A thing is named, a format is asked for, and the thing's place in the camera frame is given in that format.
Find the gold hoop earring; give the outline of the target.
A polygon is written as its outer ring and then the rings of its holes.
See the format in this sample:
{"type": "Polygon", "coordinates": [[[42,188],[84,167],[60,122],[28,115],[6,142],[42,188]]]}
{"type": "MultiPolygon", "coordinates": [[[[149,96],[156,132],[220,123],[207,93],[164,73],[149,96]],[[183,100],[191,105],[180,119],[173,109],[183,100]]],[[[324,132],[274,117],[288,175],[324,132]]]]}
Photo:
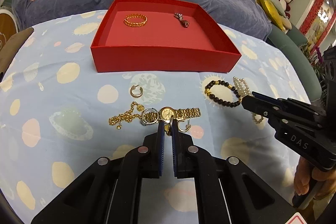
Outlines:
{"type": "Polygon", "coordinates": [[[132,85],[129,93],[133,98],[140,98],[143,96],[143,87],[140,85],[132,85]]]}
{"type": "Polygon", "coordinates": [[[178,130],[182,133],[186,133],[191,128],[190,120],[179,120],[177,121],[178,130]]]}

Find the gold wristwatch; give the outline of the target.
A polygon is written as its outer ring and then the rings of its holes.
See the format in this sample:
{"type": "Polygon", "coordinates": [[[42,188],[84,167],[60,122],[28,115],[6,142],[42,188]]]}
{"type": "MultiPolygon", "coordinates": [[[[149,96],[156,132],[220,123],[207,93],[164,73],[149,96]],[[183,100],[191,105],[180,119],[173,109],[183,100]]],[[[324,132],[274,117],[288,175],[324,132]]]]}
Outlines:
{"type": "Polygon", "coordinates": [[[186,120],[198,118],[201,116],[199,108],[173,109],[172,107],[163,107],[161,110],[145,109],[142,113],[142,120],[146,123],[156,123],[160,120],[169,122],[173,117],[176,120],[186,120]]]}

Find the silver wristwatch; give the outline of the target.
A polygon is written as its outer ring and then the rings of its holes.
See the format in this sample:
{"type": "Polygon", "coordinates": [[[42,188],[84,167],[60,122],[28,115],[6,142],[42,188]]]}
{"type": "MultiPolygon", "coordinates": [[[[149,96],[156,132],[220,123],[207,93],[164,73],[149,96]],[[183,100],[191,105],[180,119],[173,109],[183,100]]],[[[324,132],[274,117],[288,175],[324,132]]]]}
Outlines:
{"type": "Polygon", "coordinates": [[[179,20],[179,22],[180,22],[180,24],[181,24],[182,27],[187,28],[190,25],[190,23],[187,20],[184,20],[183,14],[181,14],[181,13],[175,13],[174,17],[177,20],[179,20]]]}

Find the gold chain bangle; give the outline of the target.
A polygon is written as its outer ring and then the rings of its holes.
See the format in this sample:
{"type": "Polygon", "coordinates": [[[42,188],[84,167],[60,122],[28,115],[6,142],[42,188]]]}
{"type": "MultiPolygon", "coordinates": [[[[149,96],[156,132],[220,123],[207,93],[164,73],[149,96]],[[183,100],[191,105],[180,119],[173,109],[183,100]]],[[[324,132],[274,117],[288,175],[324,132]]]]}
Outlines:
{"type": "Polygon", "coordinates": [[[143,14],[126,15],[123,23],[132,28],[143,27],[147,24],[147,16],[143,14]]]}

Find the red jewelry box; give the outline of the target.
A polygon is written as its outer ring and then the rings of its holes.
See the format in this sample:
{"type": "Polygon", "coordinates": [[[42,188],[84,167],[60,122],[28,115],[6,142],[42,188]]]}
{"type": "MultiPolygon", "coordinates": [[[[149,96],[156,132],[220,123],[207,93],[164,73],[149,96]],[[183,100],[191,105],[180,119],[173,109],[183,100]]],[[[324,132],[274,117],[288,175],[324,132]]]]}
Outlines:
{"type": "Polygon", "coordinates": [[[179,0],[114,0],[91,44],[102,72],[178,71],[228,73],[242,56],[233,41],[198,4],[179,0]],[[190,25],[181,26],[175,13],[190,25]],[[126,15],[143,14],[132,28],[126,15]]]}

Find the green sofa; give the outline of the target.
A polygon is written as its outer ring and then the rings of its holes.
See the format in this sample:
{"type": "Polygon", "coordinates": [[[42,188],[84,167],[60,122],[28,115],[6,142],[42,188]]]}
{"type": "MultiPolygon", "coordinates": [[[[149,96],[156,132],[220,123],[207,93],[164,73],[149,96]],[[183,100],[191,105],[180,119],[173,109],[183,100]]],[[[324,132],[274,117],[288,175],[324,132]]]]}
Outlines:
{"type": "Polygon", "coordinates": [[[270,21],[259,4],[256,6],[260,10],[262,18],[270,27],[269,34],[264,37],[264,41],[285,55],[297,73],[309,100],[311,102],[318,101],[322,95],[321,85],[309,60],[300,49],[301,46],[306,44],[307,40],[295,26],[287,33],[283,32],[270,21]]]}

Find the blue planet print cloth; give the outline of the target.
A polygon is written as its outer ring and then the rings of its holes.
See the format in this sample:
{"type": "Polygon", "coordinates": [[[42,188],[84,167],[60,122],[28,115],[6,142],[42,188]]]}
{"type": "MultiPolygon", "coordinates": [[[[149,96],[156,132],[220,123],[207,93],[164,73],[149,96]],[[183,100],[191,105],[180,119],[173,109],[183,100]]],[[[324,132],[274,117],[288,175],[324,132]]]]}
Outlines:
{"type": "Polygon", "coordinates": [[[1,82],[1,190],[18,217],[30,223],[69,183],[102,156],[123,157],[157,126],[139,120],[110,126],[130,108],[130,88],[148,108],[197,107],[189,134],[223,159],[236,156],[290,201],[298,155],[274,138],[266,120],[255,123],[241,106],[209,100],[212,80],[244,79],[252,91],[309,102],[294,68],[278,49],[224,27],[242,56],[230,73],[97,73],[90,45],[105,11],[37,24],[1,82]]]}

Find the yellow satin pillow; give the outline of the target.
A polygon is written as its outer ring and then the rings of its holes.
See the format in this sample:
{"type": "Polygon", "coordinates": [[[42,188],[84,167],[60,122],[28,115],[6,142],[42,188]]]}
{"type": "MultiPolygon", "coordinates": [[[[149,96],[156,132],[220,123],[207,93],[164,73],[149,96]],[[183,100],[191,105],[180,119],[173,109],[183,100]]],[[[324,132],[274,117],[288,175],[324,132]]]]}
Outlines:
{"type": "Polygon", "coordinates": [[[280,30],[282,30],[282,32],[285,32],[286,29],[282,23],[281,16],[274,4],[270,0],[258,0],[258,2],[271,22],[274,23],[280,30]]]}

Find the brown felt pouch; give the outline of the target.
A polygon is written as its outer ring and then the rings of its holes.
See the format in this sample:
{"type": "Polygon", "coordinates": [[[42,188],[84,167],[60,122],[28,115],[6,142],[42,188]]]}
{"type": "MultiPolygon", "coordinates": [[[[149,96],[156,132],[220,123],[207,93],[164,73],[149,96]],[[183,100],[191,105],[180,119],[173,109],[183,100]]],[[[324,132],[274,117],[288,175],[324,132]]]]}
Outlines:
{"type": "Polygon", "coordinates": [[[5,46],[1,49],[0,54],[0,81],[3,81],[3,77],[6,71],[9,69],[10,64],[14,60],[15,55],[20,50],[22,45],[34,32],[33,27],[26,28],[15,35],[13,35],[5,46]]]}

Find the white round wooden device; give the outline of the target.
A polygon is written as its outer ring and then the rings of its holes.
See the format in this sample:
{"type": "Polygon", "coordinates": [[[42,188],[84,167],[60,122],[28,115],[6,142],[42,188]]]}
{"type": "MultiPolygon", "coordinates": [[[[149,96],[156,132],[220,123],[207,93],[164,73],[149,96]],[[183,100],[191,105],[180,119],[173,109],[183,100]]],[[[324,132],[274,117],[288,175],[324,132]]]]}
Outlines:
{"type": "Polygon", "coordinates": [[[6,9],[0,9],[0,50],[9,39],[18,32],[14,15],[6,9]]]}

